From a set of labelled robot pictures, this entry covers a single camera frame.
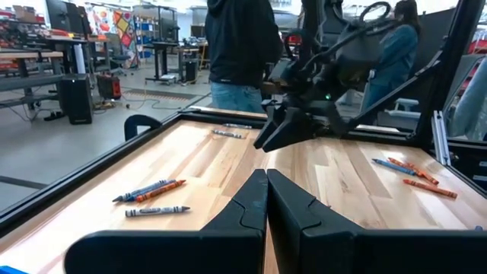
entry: blue crayon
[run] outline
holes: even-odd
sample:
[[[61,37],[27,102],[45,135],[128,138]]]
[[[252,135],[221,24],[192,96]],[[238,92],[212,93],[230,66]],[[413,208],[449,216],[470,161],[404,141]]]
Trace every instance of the blue crayon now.
[[[125,193],[121,196],[118,196],[116,197],[112,202],[133,202],[135,201],[135,197],[139,196],[139,195],[143,195],[143,194],[146,194],[148,192],[151,192],[152,190],[156,190],[158,189],[159,187],[163,186],[163,185],[167,185],[169,183],[174,183],[176,182],[175,179],[171,179],[171,180],[160,180],[158,181],[157,183],[154,183],[150,186],[146,186],[140,190],[134,190],[130,193]]]
[[[414,172],[413,170],[407,169],[405,167],[400,167],[400,166],[398,166],[396,164],[391,164],[389,162],[382,161],[382,160],[379,160],[379,159],[372,159],[372,161],[374,161],[374,162],[376,162],[378,164],[381,164],[381,165],[383,165],[385,167],[392,168],[394,170],[403,172],[405,174],[409,174],[409,175],[412,175],[412,176],[416,176],[416,172]]]

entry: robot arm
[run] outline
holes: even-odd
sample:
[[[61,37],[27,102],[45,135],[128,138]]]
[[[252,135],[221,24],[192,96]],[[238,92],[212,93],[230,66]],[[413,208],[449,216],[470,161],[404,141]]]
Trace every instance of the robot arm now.
[[[278,62],[269,76],[269,81],[284,94],[282,102],[262,103],[268,119],[254,147],[265,152],[317,136],[341,136],[352,130],[354,123],[339,115],[335,102],[348,89],[367,81],[369,71],[380,60],[380,34],[396,26],[386,19],[391,10],[387,2],[374,3],[358,20],[347,21],[341,14],[342,0],[317,1],[323,9],[318,17],[326,18],[318,27],[320,41],[307,31],[306,25],[290,32],[285,38],[288,59]],[[304,10],[316,10],[313,5],[317,1],[303,0]],[[384,14],[366,22],[364,16],[378,7],[385,7]],[[327,29],[339,35],[328,35]],[[303,44],[311,50],[309,59],[301,58],[301,54],[299,59],[292,55],[288,47],[292,35],[301,36]]]

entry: black hoodie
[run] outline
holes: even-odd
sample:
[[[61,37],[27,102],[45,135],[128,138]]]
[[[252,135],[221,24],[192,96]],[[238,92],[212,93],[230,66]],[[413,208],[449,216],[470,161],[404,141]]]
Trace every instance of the black hoodie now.
[[[282,41],[269,0],[208,0],[210,81],[258,88]]]

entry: concrete floor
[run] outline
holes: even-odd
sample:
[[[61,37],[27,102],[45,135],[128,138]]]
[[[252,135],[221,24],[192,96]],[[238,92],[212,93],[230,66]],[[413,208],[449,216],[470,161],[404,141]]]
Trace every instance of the concrete floor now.
[[[48,185],[69,174],[83,164],[95,159],[124,142],[123,123],[126,118],[137,113],[163,119],[177,111],[177,108],[193,104],[208,106],[208,72],[203,72],[196,84],[183,87],[179,84],[167,86],[157,82],[147,82],[146,77],[153,77],[150,64],[120,77],[124,104],[97,112],[90,125],[73,126],[68,118],[45,122],[42,118],[48,111],[40,112],[32,122],[23,121],[12,110],[0,110],[0,211],[37,191],[30,187],[2,183],[2,177],[12,177]],[[40,88],[36,94],[45,94],[52,86]],[[136,95],[131,90],[146,90],[150,96]],[[164,97],[154,96],[155,91],[164,91]],[[94,100],[99,100],[94,91]],[[21,97],[23,91],[2,92],[0,100]],[[43,101],[41,109],[58,110],[56,101]],[[14,107],[26,119],[22,106]]]

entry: office chair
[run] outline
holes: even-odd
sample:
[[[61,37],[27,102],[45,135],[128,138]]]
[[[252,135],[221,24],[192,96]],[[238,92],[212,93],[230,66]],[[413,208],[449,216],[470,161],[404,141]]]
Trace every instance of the office chair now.
[[[110,73],[116,75],[125,75],[126,70],[123,68],[126,61],[130,59],[130,56],[123,54],[122,42],[120,41],[120,37],[116,33],[106,33],[107,39],[110,41],[108,45],[108,49],[111,52],[110,54]]]

